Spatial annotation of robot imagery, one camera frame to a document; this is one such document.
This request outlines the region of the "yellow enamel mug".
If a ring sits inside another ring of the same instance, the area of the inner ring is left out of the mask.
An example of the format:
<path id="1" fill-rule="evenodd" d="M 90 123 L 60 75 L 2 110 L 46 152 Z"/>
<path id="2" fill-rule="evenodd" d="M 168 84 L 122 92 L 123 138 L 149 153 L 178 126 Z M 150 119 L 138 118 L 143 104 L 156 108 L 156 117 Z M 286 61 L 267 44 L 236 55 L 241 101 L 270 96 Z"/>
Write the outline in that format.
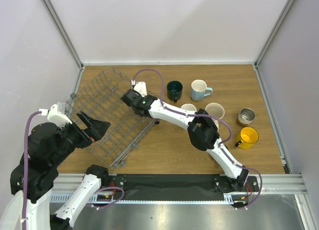
<path id="1" fill-rule="evenodd" d="M 252 127 L 244 127 L 235 138 L 235 147 L 241 149 L 252 148 L 259 140 L 259 133 Z"/>

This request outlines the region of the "light blue mug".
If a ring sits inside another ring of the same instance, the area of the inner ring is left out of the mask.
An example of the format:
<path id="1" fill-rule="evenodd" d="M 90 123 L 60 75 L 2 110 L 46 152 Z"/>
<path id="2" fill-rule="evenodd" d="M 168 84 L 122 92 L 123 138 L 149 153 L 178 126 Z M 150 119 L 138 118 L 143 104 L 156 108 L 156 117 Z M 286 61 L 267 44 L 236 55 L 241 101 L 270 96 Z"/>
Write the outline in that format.
<path id="1" fill-rule="evenodd" d="M 211 95 L 213 88 L 208 87 L 204 80 L 194 80 L 191 83 L 191 98 L 193 101 L 201 101 L 204 97 Z"/>

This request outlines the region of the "dark green mug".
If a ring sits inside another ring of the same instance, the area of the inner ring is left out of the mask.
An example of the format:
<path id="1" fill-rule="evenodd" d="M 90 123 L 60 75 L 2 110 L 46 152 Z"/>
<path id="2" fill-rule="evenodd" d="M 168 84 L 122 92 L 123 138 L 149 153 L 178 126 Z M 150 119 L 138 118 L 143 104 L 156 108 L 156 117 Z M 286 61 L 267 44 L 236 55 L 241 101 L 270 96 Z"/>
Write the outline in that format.
<path id="1" fill-rule="evenodd" d="M 176 103 L 182 96 L 183 85 L 177 80 L 170 81 L 166 86 L 167 97 Z"/>

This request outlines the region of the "steel brown tumbler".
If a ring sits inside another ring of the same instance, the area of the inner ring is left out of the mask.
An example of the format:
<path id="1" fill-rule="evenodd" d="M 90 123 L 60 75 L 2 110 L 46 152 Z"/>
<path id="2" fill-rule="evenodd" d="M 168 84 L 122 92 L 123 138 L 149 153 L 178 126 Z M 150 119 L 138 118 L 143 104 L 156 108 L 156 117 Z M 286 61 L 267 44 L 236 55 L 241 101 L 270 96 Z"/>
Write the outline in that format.
<path id="1" fill-rule="evenodd" d="M 251 108 L 243 108 L 237 116 L 237 124 L 240 126 L 248 126 L 255 119 L 256 114 Z"/>

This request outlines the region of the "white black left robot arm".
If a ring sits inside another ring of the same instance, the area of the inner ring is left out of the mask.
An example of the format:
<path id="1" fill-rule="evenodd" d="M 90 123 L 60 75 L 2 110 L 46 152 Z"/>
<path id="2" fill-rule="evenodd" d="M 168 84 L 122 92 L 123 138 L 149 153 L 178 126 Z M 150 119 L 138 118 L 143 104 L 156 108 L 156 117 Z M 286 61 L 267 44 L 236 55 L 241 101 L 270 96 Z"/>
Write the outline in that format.
<path id="1" fill-rule="evenodd" d="M 59 175 L 57 168 L 75 149 L 84 149 L 101 140 L 111 123 L 80 111 L 77 116 L 86 125 L 85 129 L 80 129 L 64 114 L 29 128 L 34 116 L 45 114 L 43 110 L 37 111 L 27 120 L 24 151 L 11 173 L 10 189 L 13 195 L 23 193 L 20 220 L 23 230 L 71 230 L 91 196 L 109 186 L 110 176 L 107 168 L 91 165 L 69 201 L 51 215 L 50 197 Z"/>

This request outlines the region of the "cream floral tall mug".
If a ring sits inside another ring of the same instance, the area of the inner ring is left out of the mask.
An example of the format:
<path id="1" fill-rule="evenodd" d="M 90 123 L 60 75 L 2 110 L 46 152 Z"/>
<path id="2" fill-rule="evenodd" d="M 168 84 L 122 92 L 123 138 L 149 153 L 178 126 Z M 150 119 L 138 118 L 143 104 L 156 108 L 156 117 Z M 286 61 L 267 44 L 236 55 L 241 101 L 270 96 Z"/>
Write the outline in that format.
<path id="1" fill-rule="evenodd" d="M 223 106 L 219 103 L 209 103 L 206 105 L 205 111 L 207 112 L 208 115 L 214 117 L 212 118 L 212 120 L 214 124 L 216 125 L 217 129 L 219 130 L 219 121 L 217 119 L 222 119 L 225 115 L 225 110 Z"/>

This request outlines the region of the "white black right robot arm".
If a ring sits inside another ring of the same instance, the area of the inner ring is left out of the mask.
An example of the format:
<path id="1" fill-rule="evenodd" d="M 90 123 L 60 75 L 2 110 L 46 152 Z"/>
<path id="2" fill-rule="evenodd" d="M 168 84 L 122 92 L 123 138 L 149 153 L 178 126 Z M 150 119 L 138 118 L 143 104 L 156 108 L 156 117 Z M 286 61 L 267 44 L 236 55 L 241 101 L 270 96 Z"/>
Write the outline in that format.
<path id="1" fill-rule="evenodd" d="M 121 100 L 141 117 L 164 120 L 186 130 L 192 146 L 207 152 L 220 165 L 233 190 L 241 191 L 247 186 L 249 170 L 229 152 L 212 117 L 205 110 L 182 110 L 155 96 L 143 96 L 133 89 L 128 90 Z"/>

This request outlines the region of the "pink faceted mug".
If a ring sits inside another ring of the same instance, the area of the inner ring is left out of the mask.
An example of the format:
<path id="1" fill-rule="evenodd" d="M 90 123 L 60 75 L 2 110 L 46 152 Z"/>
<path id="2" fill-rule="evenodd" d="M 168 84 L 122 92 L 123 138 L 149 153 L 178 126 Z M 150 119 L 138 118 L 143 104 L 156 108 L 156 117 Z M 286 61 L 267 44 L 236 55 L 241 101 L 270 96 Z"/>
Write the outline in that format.
<path id="1" fill-rule="evenodd" d="M 182 110 L 186 110 L 186 111 L 193 111 L 193 112 L 197 111 L 197 108 L 193 104 L 190 104 L 190 103 L 183 104 L 180 108 Z"/>

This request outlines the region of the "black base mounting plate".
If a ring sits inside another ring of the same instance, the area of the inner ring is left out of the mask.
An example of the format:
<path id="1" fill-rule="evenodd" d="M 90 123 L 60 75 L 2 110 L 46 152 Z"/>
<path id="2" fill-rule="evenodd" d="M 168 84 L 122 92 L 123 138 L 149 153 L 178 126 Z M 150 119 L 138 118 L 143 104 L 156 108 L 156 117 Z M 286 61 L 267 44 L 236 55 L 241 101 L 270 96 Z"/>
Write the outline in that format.
<path id="1" fill-rule="evenodd" d="M 257 178 L 249 176 L 244 187 L 219 174 L 117 174 L 110 177 L 124 190 L 127 201 L 222 201 L 224 194 L 257 193 Z"/>

